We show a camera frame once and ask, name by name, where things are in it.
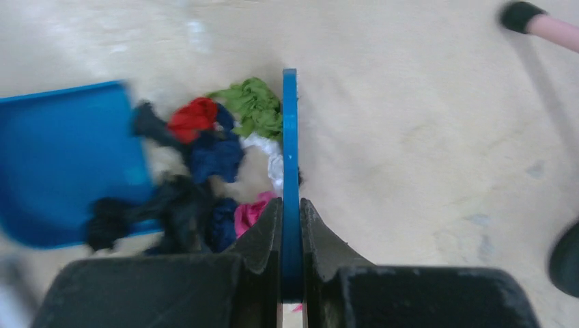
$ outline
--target black object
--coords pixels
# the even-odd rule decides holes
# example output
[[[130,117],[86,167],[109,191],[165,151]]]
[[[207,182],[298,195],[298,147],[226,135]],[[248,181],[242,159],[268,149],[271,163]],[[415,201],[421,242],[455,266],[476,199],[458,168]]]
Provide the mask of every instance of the black object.
[[[32,327],[281,327],[282,206],[272,200],[221,254],[70,264]],[[302,200],[300,216],[306,327],[539,327],[503,271],[375,266],[338,238],[310,201]]]
[[[117,239],[129,235],[131,224],[157,219],[164,234],[147,254],[210,252],[206,227],[214,202],[209,182],[195,184],[187,176],[166,177],[151,199],[140,206],[102,198],[93,205],[87,244],[94,251],[113,249]]]
[[[86,243],[93,251],[113,249],[117,239],[128,236],[129,223],[125,216],[135,205],[112,197],[97,200],[92,205],[93,217],[86,226]]]
[[[528,34],[526,30],[528,22],[540,14],[547,14],[547,12],[528,2],[512,1],[500,11],[500,23],[511,31]]]
[[[553,248],[549,277],[561,291],[579,297],[579,222],[572,225]]]
[[[142,100],[135,108],[131,131],[133,135],[154,140],[160,146],[173,147],[182,154],[186,152],[186,146],[167,128],[167,123],[155,115],[153,104],[146,100]]]
[[[187,176],[170,179],[148,202],[130,211],[129,221],[160,221],[164,234],[148,254],[210,253],[205,240],[215,199],[209,182],[195,184]]]

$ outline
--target floor stain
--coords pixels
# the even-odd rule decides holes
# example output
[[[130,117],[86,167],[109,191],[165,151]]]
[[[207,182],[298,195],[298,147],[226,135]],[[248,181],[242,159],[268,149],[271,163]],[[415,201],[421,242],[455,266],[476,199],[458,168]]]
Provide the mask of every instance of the floor stain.
[[[491,218],[486,214],[474,214],[469,217],[465,217],[465,219],[473,222],[477,226],[488,227]]]
[[[543,178],[543,176],[545,175],[545,161],[539,159],[538,161],[535,162],[535,164],[527,167],[525,169],[525,172],[535,179]]]

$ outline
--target red cloth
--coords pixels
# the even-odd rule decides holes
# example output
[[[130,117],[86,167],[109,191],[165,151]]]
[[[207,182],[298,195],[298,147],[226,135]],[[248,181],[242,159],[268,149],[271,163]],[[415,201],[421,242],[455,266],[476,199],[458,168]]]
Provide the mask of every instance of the red cloth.
[[[200,130],[212,130],[217,116],[217,104],[209,98],[197,98],[179,108],[167,124],[177,139],[189,144]]]

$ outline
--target beige floor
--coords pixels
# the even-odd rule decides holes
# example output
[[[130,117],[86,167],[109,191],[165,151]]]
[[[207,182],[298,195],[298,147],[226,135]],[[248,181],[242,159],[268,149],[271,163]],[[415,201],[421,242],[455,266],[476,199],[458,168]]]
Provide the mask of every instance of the beige floor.
[[[500,30],[501,3],[4,0],[0,96],[128,79],[168,113],[295,67],[302,195],[338,235],[378,263],[500,267],[543,327],[577,327],[545,267],[579,213],[579,55]],[[579,24],[577,1],[535,4]],[[40,290],[86,255],[4,244]]]

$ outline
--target blue plastic bin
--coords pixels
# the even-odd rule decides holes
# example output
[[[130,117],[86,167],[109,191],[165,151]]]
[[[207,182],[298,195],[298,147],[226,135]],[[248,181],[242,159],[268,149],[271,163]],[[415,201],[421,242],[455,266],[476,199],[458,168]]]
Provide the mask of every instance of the blue plastic bin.
[[[89,205],[152,192],[131,108],[118,81],[0,99],[0,225],[48,249],[80,244]],[[154,231],[154,222],[135,233]]]

